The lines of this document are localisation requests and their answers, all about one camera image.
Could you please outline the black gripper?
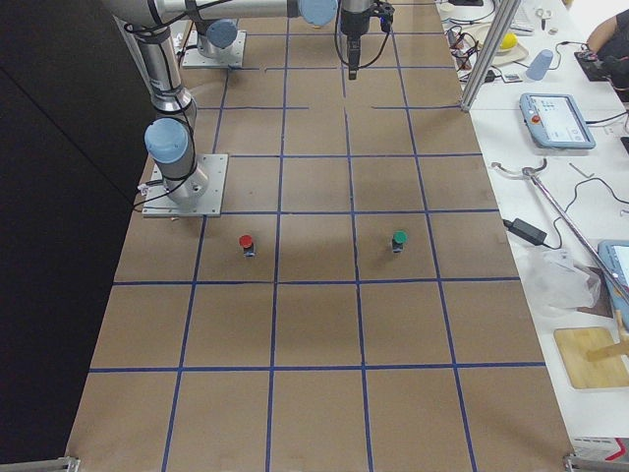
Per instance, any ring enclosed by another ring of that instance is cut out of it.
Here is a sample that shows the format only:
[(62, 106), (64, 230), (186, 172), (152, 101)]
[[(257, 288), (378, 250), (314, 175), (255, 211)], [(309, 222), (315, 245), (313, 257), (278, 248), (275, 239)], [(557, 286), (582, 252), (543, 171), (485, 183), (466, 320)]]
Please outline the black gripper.
[(360, 70), (361, 36), (370, 28), (371, 18), (378, 18), (380, 29), (390, 33), (394, 7), (386, 1), (377, 0), (341, 0), (340, 28), (347, 35), (348, 79), (357, 79)]

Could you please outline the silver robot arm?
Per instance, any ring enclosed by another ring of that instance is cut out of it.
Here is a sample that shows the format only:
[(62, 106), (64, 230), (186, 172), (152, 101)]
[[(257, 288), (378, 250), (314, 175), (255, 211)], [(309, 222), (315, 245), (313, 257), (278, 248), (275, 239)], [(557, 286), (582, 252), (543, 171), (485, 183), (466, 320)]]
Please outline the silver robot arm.
[(200, 154), (195, 148), (197, 105), (183, 85), (172, 24), (190, 21), (200, 28), (198, 46), (208, 59), (227, 56), (246, 18), (302, 18), (313, 26), (328, 24), (337, 1), (107, 1), (105, 8), (127, 33), (129, 49), (148, 89), (156, 120), (144, 143), (158, 172), (142, 186), (146, 216), (217, 215), (223, 197), (224, 154)]

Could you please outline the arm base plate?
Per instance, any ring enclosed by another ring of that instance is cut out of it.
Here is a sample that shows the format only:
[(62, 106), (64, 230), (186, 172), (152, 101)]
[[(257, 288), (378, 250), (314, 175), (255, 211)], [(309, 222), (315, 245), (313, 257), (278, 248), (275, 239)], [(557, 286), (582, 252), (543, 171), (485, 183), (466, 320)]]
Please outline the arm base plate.
[(164, 186), (161, 171), (153, 165), (151, 179), (158, 182), (146, 190), (142, 215), (144, 217), (219, 217), (224, 196), (228, 155), (196, 155), (197, 169), (179, 187), (168, 181)]
[(219, 48), (206, 39), (198, 39), (193, 29), (186, 43), (182, 65), (187, 69), (242, 69), (247, 33), (239, 30), (236, 39), (227, 47)]

